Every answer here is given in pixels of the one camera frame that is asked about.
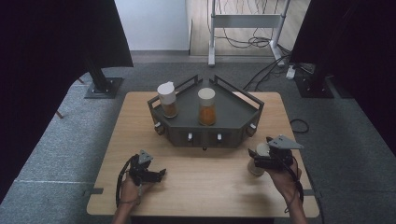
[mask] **black curtain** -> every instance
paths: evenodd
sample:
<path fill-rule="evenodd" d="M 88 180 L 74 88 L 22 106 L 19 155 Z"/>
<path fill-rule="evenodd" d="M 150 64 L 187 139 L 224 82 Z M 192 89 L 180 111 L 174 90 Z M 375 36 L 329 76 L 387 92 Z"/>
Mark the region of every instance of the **black curtain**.
<path fill-rule="evenodd" d="M 290 61 L 318 63 L 329 52 L 339 22 L 356 2 L 311 0 Z M 394 1 L 358 1 L 324 67 L 334 83 L 356 99 L 396 155 L 395 12 Z"/>
<path fill-rule="evenodd" d="M 0 11 L 3 201 L 69 87 L 87 72 L 84 52 L 100 68 L 133 63 L 113 0 L 8 1 Z"/>

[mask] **glass jar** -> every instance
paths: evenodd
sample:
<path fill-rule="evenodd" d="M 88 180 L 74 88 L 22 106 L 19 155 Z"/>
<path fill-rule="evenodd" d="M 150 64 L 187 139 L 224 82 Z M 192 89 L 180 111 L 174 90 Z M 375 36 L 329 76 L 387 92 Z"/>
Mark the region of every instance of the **glass jar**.
<path fill-rule="evenodd" d="M 203 88 L 198 91 L 199 96 L 199 122 L 209 126 L 216 123 L 215 91 Z"/>
<path fill-rule="evenodd" d="M 270 148 L 265 143 L 259 143 L 256 147 L 256 152 L 257 152 L 257 154 L 259 154 L 259 156 L 269 157 L 269 154 L 268 154 L 269 150 L 270 150 Z M 256 167 L 253 159 L 250 159 L 250 161 L 248 162 L 247 169 L 250 171 L 251 174 L 256 175 L 256 176 L 261 176 L 265 173 L 264 169 L 262 169 L 261 167 Z"/>
<path fill-rule="evenodd" d="M 160 85 L 157 89 L 160 97 L 161 106 L 163 108 L 163 115 L 167 118 L 173 118 L 177 115 L 177 102 L 175 87 L 173 82 L 166 82 Z"/>

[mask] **table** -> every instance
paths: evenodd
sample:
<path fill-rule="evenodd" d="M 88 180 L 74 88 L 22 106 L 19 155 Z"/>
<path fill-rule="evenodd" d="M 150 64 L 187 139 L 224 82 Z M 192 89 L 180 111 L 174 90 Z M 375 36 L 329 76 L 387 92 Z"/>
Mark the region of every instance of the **table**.
<path fill-rule="evenodd" d="M 265 141 L 265 136 L 284 134 L 294 139 L 281 97 L 276 92 L 252 92 L 265 102 L 255 135 L 238 148 L 173 147 L 154 131 L 147 101 L 154 91 L 127 93 L 117 124 L 111 136 L 87 206 L 91 215 L 114 215 L 115 192 L 120 169 L 140 149 L 154 160 L 150 171 L 163 168 L 167 173 L 142 197 L 134 216 L 158 217 L 288 217 L 285 202 L 269 175 L 256 177 L 248 172 L 248 148 Z M 304 189 L 311 189 L 299 150 L 293 155 L 303 171 Z M 318 216 L 314 196 L 305 196 L 307 217 Z"/>

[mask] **white lid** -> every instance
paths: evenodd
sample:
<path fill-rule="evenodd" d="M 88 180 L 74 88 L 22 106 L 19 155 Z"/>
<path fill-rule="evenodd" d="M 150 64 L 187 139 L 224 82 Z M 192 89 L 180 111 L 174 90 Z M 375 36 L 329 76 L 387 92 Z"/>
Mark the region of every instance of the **white lid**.
<path fill-rule="evenodd" d="M 176 100 L 175 87 L 171 81 L 161 84 L 157 92 L 162 104 L 170 105 Z"/>
<path fill-rule="evenodd" d="M 203 88 L 198 91 L 200 104 L 203 106 L 210 106 L 215 103 L 215 91 L 210 88 Z"/>
<path fill-rule="evenodd" d="M 268 151 L 270 148 L 268 147 L 268 144 L 266 143 L 259 143 L 256 147 L 256 152 L 260 156 L 269 156 Z"/>

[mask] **white wall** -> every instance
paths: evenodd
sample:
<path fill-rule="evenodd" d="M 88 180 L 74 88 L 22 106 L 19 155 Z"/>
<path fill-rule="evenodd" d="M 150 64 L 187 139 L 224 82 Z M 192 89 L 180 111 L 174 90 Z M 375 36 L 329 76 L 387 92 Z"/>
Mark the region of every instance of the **white wall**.
<path fill-rule="evenodd" d="M 115 0 L 129 50 L 188 50 L 186 0 Z"/>

